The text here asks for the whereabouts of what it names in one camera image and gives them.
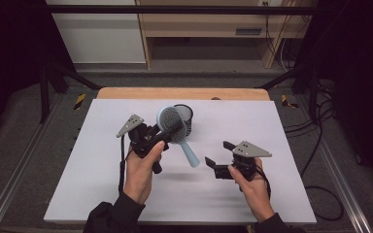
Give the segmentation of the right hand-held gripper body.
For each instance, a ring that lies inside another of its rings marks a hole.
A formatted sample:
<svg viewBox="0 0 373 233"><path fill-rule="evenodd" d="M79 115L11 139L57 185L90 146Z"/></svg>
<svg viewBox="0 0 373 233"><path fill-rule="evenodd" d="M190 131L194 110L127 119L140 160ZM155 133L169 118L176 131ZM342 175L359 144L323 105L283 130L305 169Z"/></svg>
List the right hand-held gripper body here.
<svg viewBox="0 0 373 233"><path fill-rule="evenodd" d="M248 141L243 141L232 148L232 166L241 172L247 181L251 181L258 168L254 159L256 157L271 157L272 153Z"/></svg>

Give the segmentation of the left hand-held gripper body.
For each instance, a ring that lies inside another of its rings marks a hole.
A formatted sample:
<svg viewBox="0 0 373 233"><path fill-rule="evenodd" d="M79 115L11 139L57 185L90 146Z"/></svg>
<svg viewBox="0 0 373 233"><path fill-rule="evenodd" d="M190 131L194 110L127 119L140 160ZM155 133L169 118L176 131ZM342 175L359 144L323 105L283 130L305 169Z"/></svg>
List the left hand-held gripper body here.
<svg viewBox="0 0 373 233"><path fill-rule="evenodd" d="M137 115L132 115L119 130L117 137L122 138L128 134L130 146L135 153L144 158L151 149L160 141L165 144L169 142L169 132L160 130L157 125L148 126L144 120Z"/></svg>

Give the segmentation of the black mesh pen holder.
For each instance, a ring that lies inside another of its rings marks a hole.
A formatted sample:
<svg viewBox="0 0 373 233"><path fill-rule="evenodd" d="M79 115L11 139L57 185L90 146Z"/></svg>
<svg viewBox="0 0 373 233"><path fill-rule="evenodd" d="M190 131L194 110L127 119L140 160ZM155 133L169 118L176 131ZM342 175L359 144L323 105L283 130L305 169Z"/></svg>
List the black mesh pen holder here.
<svg viewBox="0 0 373 233"><path fill-rule="evenodd" d="M175 105L175 109L178 113L175 133L184 132L188 136L191 133L193 110L185 104L177 104Z"/></svg>

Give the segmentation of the light blue hairbrush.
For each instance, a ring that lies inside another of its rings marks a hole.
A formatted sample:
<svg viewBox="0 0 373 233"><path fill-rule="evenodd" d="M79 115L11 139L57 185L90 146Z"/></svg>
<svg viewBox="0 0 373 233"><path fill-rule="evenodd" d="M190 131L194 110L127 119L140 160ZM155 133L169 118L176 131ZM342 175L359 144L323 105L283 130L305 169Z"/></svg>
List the light blue hairbrush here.
<svg viewBox="0 0 373 233"><path fill-rule="evenodd" d="M175 109L175 106L165 106L158 111L156 115L156 124L159 123L160 125L163 125L164 127L168 127L176 123L177 117L178 117L178 113L177 113L177 110ZM200 161L198 157L195 155L195 153L193 152L193 150L188 145L187 136L186 136L186 139L178 145L182 148L189 165L192 168L197 167L200 164Z"/></svg>

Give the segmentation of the person's left hand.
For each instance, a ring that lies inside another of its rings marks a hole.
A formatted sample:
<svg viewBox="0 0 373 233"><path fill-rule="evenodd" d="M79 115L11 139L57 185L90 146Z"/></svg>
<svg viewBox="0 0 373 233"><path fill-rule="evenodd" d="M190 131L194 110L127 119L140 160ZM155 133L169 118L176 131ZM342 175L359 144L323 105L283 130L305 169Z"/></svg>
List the person's left hand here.
<svg viewBox="0 0 373 233"><path fill-rule="evenodd" d="M126 178L123 192L137 204L143 205L150 196L153 182L153 165L159 162L164 142L158 142L143 158L132 150L126 158Z"/></svg>

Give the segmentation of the person's right hand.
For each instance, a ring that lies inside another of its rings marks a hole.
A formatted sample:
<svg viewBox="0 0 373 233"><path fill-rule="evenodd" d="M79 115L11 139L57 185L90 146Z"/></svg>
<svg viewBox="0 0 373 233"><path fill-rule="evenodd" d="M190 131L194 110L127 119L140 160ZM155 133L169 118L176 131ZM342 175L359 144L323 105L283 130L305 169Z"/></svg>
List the person's right hand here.
<svg viewBox="0 0 373 233"><path fill-rule="evenodd" d="M247 204L258 223L264 222L275 214L270 203L266 179L256 173L249 182L232 165L228 166L228 171L244 193Z"/></svg>

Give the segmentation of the white table cover board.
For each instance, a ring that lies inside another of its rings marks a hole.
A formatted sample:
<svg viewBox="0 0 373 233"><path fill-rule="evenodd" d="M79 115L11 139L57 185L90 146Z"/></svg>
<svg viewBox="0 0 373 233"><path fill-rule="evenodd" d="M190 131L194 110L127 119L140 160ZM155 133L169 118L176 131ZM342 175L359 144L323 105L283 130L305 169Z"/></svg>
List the white table cover board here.
<svg viewBox="0 0 373 233"><path fill-rule="evenodd" d="M120 153L129 142L117 136L136 114L155 122L165 100L95 99L51 199L44 219L82 223L100 202L118 198ZM228 164L223 142L248 141L269 155L263 170L270 182L271 204L289 224L316 221L296 168L276 106L271 101L189 100L192 131L187 142L200 160ZM254 221L243 193L231 180L218 180L205 163L193 168L183 150L172 145L162 155L162 171L141 213L143 224L246 224Z"/></svg>

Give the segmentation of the wooden table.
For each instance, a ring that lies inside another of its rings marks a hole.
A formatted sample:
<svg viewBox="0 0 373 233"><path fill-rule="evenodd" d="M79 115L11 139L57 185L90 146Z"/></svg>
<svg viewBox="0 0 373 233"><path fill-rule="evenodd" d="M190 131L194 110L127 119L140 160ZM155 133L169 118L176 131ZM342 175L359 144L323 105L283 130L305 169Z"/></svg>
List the wooden table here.
<svg viewBox="0 0 373 233"><path fill-rule="evenodd" d="M261 88L103 87L97 99L195 99L269 101Z"/></svg>

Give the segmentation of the white cabinet panel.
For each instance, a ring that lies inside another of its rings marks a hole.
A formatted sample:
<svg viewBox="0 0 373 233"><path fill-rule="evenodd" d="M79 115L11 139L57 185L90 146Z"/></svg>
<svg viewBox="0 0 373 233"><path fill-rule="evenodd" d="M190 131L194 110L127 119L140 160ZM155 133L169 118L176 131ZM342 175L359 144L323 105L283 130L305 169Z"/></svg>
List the white cabinet panel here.
<svg viewBox="0 0 373 233"><path fill-rule="evenodd" d="M76 64L145 63L136 14L53 14Z"/></svg>

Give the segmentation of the light wooden desk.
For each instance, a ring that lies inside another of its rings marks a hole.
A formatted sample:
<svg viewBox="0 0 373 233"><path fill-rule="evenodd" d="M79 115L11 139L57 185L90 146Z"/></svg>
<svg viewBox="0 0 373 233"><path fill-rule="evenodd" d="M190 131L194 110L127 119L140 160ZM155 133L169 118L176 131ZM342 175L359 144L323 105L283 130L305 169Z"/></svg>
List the light wooden desk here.
<svg viewBox="0 0 373 233"><path fill-rule="evenodd" d="M319 0L283 0L281 7L315 7ZM135 0L138 6L259 7L258 0ZM265 68L270 68L284 39L302 39L309 16L140 14L145 40L150 38L254 38ZM259 36L237 36L236 28L262 28Z"/></svg>

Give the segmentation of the black curtain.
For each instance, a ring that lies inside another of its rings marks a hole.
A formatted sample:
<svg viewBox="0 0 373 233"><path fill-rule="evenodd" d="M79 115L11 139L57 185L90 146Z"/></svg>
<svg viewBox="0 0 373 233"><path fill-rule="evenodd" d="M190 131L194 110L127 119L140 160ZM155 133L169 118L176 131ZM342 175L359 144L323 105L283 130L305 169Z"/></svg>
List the black curtain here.
<svg viewBox="0 0 373 233"><path fill-rule="evenodd" d="M334 82L333 101L356 153L373 169L373 0L318 0L329 9L314 16L299 61L312 61L314 76Z"/></svg>
<svg viewBox="0 0 373 233"><path fill-rule="evenodd" d="M9 97L39 82L42 68L55 62L74 64L46 0L0 0L0 116Z"/></svg>

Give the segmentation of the white power strip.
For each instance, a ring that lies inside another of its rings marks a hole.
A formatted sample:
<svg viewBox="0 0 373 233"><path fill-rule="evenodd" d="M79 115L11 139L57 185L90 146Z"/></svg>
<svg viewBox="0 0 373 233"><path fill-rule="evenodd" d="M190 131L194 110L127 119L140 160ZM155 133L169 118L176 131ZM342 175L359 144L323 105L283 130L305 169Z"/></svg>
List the white power strip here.
<svg viewBox="0 0 373 233"><path fill-rule="evenodd" d="M281 7L283 0L258 0L259 7Z"/></svg>

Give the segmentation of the black frame stand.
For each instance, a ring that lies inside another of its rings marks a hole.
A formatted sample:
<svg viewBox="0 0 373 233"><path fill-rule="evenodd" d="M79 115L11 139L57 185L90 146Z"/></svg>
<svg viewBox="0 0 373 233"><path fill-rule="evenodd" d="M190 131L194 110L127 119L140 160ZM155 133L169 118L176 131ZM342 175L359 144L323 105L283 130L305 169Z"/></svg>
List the black frame stand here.
<svg viewBox="0 0 373 233"><path fill-rule="evenodd" d="M64 80L64 77L72 78L92 90L100 90L102 88L101 85L87 80L76 71L68 69L58 63L48 62L40 71L41 123L47 120L51 112L49 84L51 84L56 93L66 93L69 85Z"/></svg>
<svg viewBox="0 0 373 233"><path fill-rule="evenodd" d="M318 85L319 85L319 67L314 64L301 63L290 71L285 72L278 78L260 86L261 89L269 90L272 87L294 78L292 84L292 92L295 94L303 94L309 90L309 106L308 116L314 123L318 122Z"/></svg>

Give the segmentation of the aluminium floor rail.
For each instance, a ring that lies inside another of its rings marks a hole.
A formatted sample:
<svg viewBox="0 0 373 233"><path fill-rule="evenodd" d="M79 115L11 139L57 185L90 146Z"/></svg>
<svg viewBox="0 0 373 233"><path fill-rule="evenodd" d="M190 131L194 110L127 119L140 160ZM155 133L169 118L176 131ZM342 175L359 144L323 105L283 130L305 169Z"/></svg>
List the aluminium floor rail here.
<svg viewBox="0 0 373 233"><path fill-rule="evenodd" d="M30 139L26 149L22 153L22 156L15 168L14 172L11 174L9 180L7 181L3 191L0 194L0 222L7 212L9 206L14 199L18 187L20 186L22 179L24 177L25 171L29 165L29 161L34 154L37 146L39 145L43 135L45 134L48 125L51 122L53 114L56 112L58 106L62 103L65 98L65 94L55 94L53 97L53 102L50 105L50 111L47 118L39 123L32 138Z"/></svg>
<svg viewBox="0 0 373 233"><path fill-rule="evenodd" d="M363 213L356 197L348 184L344 174L338 166L333 153L325 139L320 140L322 160L329 176L338 192L346 213L356 233L373 233L370 224Z"/></svg>

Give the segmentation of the black horizontal frame bar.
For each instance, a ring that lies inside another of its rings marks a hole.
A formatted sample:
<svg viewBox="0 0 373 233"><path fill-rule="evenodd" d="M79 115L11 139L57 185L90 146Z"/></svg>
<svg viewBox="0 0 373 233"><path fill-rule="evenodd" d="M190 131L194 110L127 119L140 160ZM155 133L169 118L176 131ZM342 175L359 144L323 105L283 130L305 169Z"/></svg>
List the black horizontal frame bar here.
<svg viewBox="0 0 373 233"><path fill-rule="evenodd" d="M196 14L313 16L331 9L307 7L47 5L55 14Z"/></svg>

